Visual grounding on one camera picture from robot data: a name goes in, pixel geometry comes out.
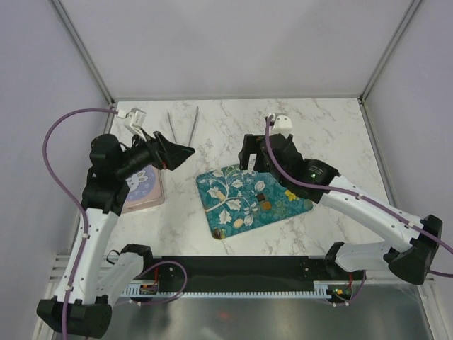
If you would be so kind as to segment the metal tongs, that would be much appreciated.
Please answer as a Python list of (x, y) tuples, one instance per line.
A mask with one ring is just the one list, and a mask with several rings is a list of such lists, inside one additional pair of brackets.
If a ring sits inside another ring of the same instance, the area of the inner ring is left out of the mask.
[(193, 145), (199, 118), (200, 109), (198, 106), (195, 108), (195, 113), (192, 118), (185, 117), (184, 120), (180, 119), (176, 123), (173, 121), (173, 115), (168, 111), (167, 121), (171, 129), (173, 141), (176, 144), (179, 144), (178, 137), (183, 137), (183, 141), (186, 142), (185, 145), (191, 147)]

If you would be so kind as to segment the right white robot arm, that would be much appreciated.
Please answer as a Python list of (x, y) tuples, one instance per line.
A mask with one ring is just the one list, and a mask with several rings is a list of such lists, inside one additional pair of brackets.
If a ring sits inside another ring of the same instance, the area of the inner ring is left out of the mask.
[(305, 159), (291, 136), (247, 134), (239, 152), (242, 170), (251, 155), (256, 156), (254, 170), (271, 174), (296, 197), (334, 209), (382, 238), (368, 244), (334, 243), (323, 262), (329, 278), (387, 268), (407, 283), (424, 283), (439, 249), (441, 219), (421, 218), (369, 197), (327, 163)]

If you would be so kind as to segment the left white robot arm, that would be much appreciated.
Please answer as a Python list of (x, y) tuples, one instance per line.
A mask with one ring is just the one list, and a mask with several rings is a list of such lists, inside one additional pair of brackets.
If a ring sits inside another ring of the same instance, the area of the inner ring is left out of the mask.
[(91, 142), (92, 166), (78, 202), (81, 224), (74, 248), (54, 295), (37, 307), (38, 316), (64, 339), (102, 338), (123, 290), (135, 278), (148, 279), (156, 268), (149, 246), (128, 244), (108, 272), (100, 274), (108, 240), (130, 192), (127, 180), (148, 166), (173, 171), (194, 153), (158, 131), (134, 136), (126, 149), (112, 134)]

